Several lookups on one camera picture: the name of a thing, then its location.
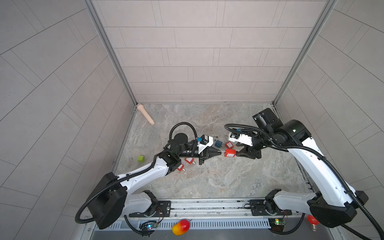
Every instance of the gray wall tile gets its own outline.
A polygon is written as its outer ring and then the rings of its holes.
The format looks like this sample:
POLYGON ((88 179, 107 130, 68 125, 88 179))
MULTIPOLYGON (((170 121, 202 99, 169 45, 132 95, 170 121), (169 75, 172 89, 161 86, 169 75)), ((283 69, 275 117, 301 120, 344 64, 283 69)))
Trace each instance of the gray wall tile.
POLYGON ((48 239, 78 178, 77 172, 59 165, 15 239, 48 239))
POLYGON ((231 28, 175 28, 178 48, 229 48, 231 28))
POLYGON ((156 26, 150 1, 97 1, 106 26, 156 26))
POLYGON ((106 88, 99 74, 93 71, 67 105, 85 121, 106 88))
POLYGON ((85 8, 82 2, 76 0, 25 0, 25 2, 45 28, 85 8))
POLYGON ((299 48, 270 48, 263 66, 291 67, 299 52, 299 48))
POLYGON ((247 94, 251 83, 220 83, 216 84, 215 94, 247 94))
POLYGON ((384 82, 383 41, 384 33, 370 28, 348 55, 384 82))
POLYGON ((314 124, 325 113, 323 106, 303 82, 292 95, 311 124, 314 124))
POLYGON ((84 168, 83 165, 81 165, 80 163, 76 162, 75 160, 73 160, 72 158, 70 158, 68 156, 64 156, 63 160, 61 161, 61 164, 66 166, 67 168, 74 170, 75 172, 77 172, 79 174, 81 174, 81 172, 83 171, 83 168, 84 168))
POLYGON ((18 164, 71 96, 54 74, 41 83, 0 122, 0 159, 18 164))
POLYGON ((94 187, 99 183, 100 179, 107 173, 111 172, 111 169, 113 167, 113 164, 115 162, 116 156, 119 151, 119 144, 113 140, 111 143, 111 147, 108 150, 107 155, 105 156, 105 159, 103 161, 103 164, 101 165, 100 171, 96 177, 95 183, 92 187, 94 187))
POLYGON ((188 82, 187 67, 150 67, 152 82, 188 82))
POLYGON ((123 112, 120 107, 116 104, 113 108, 103 130, 101 131, 100 138, 105 141, 108 146, 111 145, 115 132, 119 126, 123 112))
POLYGON ((106 155, 107 151, 96 143, 67 204, 80 207, 87 200, 106 155))
POLYGON ((76 227, 73 217, 60 215, 59 220, 49 237, 51 240, 68 240, 71 239, 72 232, 76 227))
POLYGON ((367 189, 381 186, 381 183, 375 176, 370 176, 360 181, 351 183, 351 186, 354 187, 355 190, 365 191, 367 189))
POLYGON ((255 102, 259 94, 223 94, 223 102, 255 102))
POLYGON ((308 56, 336 83, 340 82, 355 64, 352 59, 320 36, 316 38, 308 56))
POLYGON ((160 1, 163 26, 215 27, 215 1, 160 1))
POLYGON ((120 28, 126 48, 175 48, 173 28, 120 28))
POLYGON ((241 67, 238 82, 273 82, 279 67, 241 67))
POLYGON ((108 149, 109 149, 109 145, 101 138, 101 137, 99 137, 98 139, 97 139, 97 143, 102 147, 102 148, 104 148, 104 150, 105 151, 108 151, 108 149))
POLYGON ((96 107, 77 134, 67 155, 81 165, 85 165, 107 119, 96 107))
POLYGON ((257 66, 261 48, 221 48, 219 66, 257 66))
POLYGON ((373 123, 331 79, 319 90, 316 98, 347 138, 373 123))
POLYGON ((361 25, 361 22, 333 10, 322 28, 320 36, 342 51, 361 25))
POLYGON ((183 102, 221 102, 221 94, 183 94, 183 102))
POLYGON ((287 28, 280 48, 301 48, 312 28, 287 28))
POLYGON ((113 107, 119 99, 124 87, 118 75, 116 75, 107 89, 100 97, 101 104, 105 107, 108 113, 112 112, 113 107))
POLYGON ((15 168, 15 165, 0 160, 0 185, 3 185, 15 168))
POLYGON ((175 94, 210 94, 211 83, 173 83, 175 94))
POLYGON ((285 31, 286 28, 233 28, 231 48, 278 48, 285 31))
POLYGON ((69 217, 75 217, 78 210, 79 210, 79 207, 65 204, 65 207, 64 207, 63 211, 61 212, 61 215, 65 215, 65 216, 69 216, 69 217))
POLYGON ((331 118, 325 121, 316 133, 347 182, 356 182, 373 175, 331 118))
POLYGON ((130 102, 132 102, 132 100, 129 97, 127 90, 124 89, 118 100, 119 107, 124 111, 130 102))
POLYGON ((36 75, 46 79, 80 48, 68 24, 61 21, 17 45, 12 51, 36 75))
POLYGON ((119 53, 126 67, 164 66, 160 48, 119 48, 119 53))
POLYGON ((132 83, 137 94, 169 94, 167 83, 132 83))
POLYGON ((379 128, 384 129, 383 82, 356 64, 340 81, 339 86, 379 128))
POLYGON ((79 130, 59 113, 3 186, 40 196, 79 130))
POLYGON ((108 38, 111 42, 112 47, 114 48, 125 48, 124 39, 122 38, 120 28, 118 27, 109 27, 104 28, 105 32, 108 35, 108 38))
POLYGON ((76 37, 76 39, 79 41, 80 45, 83 47, 86 44, 86 42, 84 41, 81 33, 77 29, 77 27, 76 27, 75 23, 73 22, 72 18, 67 18, 65 21, 67 22, 68 26, 72 30, 72 32, 73 32, 74 36, 76 37))
POLYGON ((71 18, 86 43, 98 35, 87 10, 84 9, 71 16, 71 18))
POLYGON ((288 114, 290 116, 293 116, 295 112, 299 109, 299 105, 297 104, 296 100, 292 96, 291 92, 286 90, 281 96, 281 100, 283 101, 284 106, 287 109, 288 114))
POLYGON ((345 13, 369 26, 384 31, 382 12, 378 11, 378 9, 383 9, 383 7, 384 2, 382 1, 356 0, 353 1, 351 7, 345 13))
POLYGON ((0 203, 32 209, 39 197, 0 187, 0 203))
POLYGON ((253 93, 260 94, 277 94, 281 87, 281 83, 265 83, 265 82, 257 82, 253 93))
POLYGON ((2 1, 0 15, 2 16, 0 53, 9 50, 37 33, 12 0, 2 1))
POLYGON ((0 238, 13 240, 31 209, 0 204, 0 238))
POLYGON ((276 98, 276 94, 259 94, 258 102, 272 102, 276 98))
POLYGON ((24 0, 13 0, 13 2, 28 19, 28 21, 32 24, 32 26, 36 29, 37 32, 41 32, 45 29, 24 0))
POLYGON ((384 140, 384 132, 380 131, 372 137, 364 140, 355 146, 355 149, 363 158, 365 163, 371 169, 381 184, 384 183, 384 165, 381 161, 383 154, 382 141, 384 140))
POLYGON ((27 65, 25 65, 25 63, 23 63, 23 61, 12 52, 12 50, 8 50, 1 54, 1 57, 4 58, 5 61, 16 69, 16 71, 18 71, 33 86, 39 86, 41 79, 27 65))
POLYGON ((0 58, 0 119, 7 115, 35 87, 0 58))
POLYGON ((121 121, 119 123, 119 127, 118 129, 116 130, 116 133, 115 133, 115 136, 113 137, 113 139, 116 141, 116 142, 121 142, 122 141, 122 138, 124 137, 124 134, 125 134, 125 131, 127 129, 127 126, 128 126, 128 123, 131 119, 131 115, 132 115, 132 112, 134 110, 134 105, 132 102, 130 102, 127 106, 127 108, 125 109, 125 112, 121 118, 121 121))
POLYGON ((372 137, 373 135, 375 135, 380 131, 381 131, 380 128, 376 124, 372 123, 368 127, 361 130, 359 133, 351 137, 349 139, 349 142, 352 144, 352 146, 356 146, 362 141, 364 141, 365 139, 372 137))
POLYGON ((212 66, 213 48, 168 48, 170 66, 212 66))
POLYGON ((225 3, 223 27, 270 27, 278 2, 228 1, 225 3))
POLYGON ((116 70, 112 64, 111 59, 109 57, 105 58, 100 63, 100 68, 103 71, 104 76, 107 78, 108 82, 110 83, 112 79, 116 76, 116 70))
POLYGON ((70 107, 68 107, 68 105, 65 105, 61 111, 72 121, 74 121, 79 127, 83 126, 84 121, 70 107))
POLYGON ((287 1, 278 26, 313 27, 323 6, 321 1, 287 1))
POLYGON ((145 100, 147 103, 180 103, 182 102, 182 95, 180 94, 152 94, 152 95, 145 95, 145 100))
POLYGON ((194 82, 232 82, 235 67, 193 67, 194 82))
POLYGON ((123 67, 125 76, 130 83, 147 82, 147 77, 143 67, 123 67))
POLYGON ((306 56, 297 70, 297 75, 302 79, 305 85, 312 91, 324 76, 324 72, 306 56))
POLYGON ((65 61, 55 74, 72 93, 75 93, 102 60, 96 44, 91 41, 65 61))

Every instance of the mounting plate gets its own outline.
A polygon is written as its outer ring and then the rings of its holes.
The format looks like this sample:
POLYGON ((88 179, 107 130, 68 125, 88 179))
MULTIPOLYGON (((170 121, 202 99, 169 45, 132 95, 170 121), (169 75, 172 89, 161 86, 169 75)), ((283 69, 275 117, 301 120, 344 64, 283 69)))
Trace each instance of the mounting plate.
MULTIPOLYGON (((265 205, 264 205, 264 200, 263 199, 258 199, 258 200, 249 200, 249 204, 251 206, 251 212, 252 216, 271 216, 266 210, 265 210, 265 205)), ((292 215, 291 210, 284 210, 285 215, 292 215)), ((283 210, 279 209, 276 215, 274 216, 283 216, 284 212, 283 210)))
MULTIPOLYGON (((158 201, 157 207, 162 210, 164 213, 164 217, 169 217, 170 215, 170 201, 158 201)), ((129 215, 129 217, 148 217, 145 216, 142 212, 134 212, 129 215)), ((155 213, 151 217, 163 217, 162 214, 159 213, 159 211, 155 211, 155 213)))

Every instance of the green cube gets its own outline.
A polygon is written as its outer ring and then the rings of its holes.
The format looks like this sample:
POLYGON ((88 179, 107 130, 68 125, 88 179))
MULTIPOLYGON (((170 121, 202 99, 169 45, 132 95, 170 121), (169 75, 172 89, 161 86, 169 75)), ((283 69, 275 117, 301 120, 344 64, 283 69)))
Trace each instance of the green cube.
POLYGON ((140 155, 140 156, 137 158, 137 161, 138 161, 138 162, 144 162, 144 156, 143 156, 143 155, 140 155))

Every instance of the marble floor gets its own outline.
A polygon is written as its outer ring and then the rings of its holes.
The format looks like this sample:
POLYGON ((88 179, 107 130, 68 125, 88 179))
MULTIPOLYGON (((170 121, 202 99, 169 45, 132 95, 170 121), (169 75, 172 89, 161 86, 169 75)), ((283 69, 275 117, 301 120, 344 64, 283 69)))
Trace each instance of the marble floor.
MULTIPOLYGON (((136 113, 116 174, 126 173, 150 163, 153 156, 167 143, 170 129, 179 122, 191 123, 200 137, 218 136, 224 143, 227 123, 254 125, 252 116, 271 104, 146 104, 145 109, 155 121, 150 125, 140 112, 136 113), (145 163, 137 157, 145 156, 145 163)), ((179 126, 174 135, 184 132, 189 141, 193 132, 179 126)), ((152 181, 140 189, 150 190, 159 198, 220 198, 264 197, 271 190, 281 188, 290 192, 310 192, 298 165, 290 153, 271 148, 262 150, 261 159, 217 156, 203 165, 189 165, 182 160, 186 171, 152 181)))

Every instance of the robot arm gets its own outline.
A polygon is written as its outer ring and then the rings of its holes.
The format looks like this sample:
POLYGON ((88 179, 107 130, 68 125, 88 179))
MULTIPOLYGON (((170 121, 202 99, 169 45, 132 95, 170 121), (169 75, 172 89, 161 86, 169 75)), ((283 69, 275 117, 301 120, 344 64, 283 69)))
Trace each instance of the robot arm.
MULTIPOLYGON (((355 209, 358 204, 346 188, 349 187, 354 194, 353 197, 362 204, 366 203, 368 197, 363 191, 355 191, 349 184, 345 185, 348 187, 343 187, 340 178, 337 178, 330 165, 324 162, 326 158, 305 126, 297 120, 291 120, 283 125, 269 108, 253 118, 259 128, 241 124, 225 125, 230 131, 229 140, 238 142, 237 146, 244 147, 236 155, 252 159, 261 158, 261 150, 266 147, 290 152, 320 190, 317 193, 306 194, 275 189, 265 197, 265 210, 270 215, 279 210, 295 210, 310 214, 327 227, 350 222, 356 215, 355 209), (316 154, 308 151, 309 148, 314 149, 316 154)), ((184 124, 194 130, 189 123, 184 124)), ((170 140, 164 150, 155 155, 151 164, 118 176, 110 172, 100 180, 87 200, 89 203, 85 205, 88 206, 99 229, 110 226, 122 215, 134 212, 141 212, 146 216, 152 215, 157 207, 155 196, 150 191, 132 193, 149 182, 175 171, 181 165, 180 157, 199 157, 201 165, 205 160, 222 154, 212 147, 213 138, 206 135, 195 137, 188 142, 186 134, 178 133, 171 139, 175 127, 171 130, 170 140)), ((79 214, 75 219, 77 223, 85 223, 79 219, 79 214)))

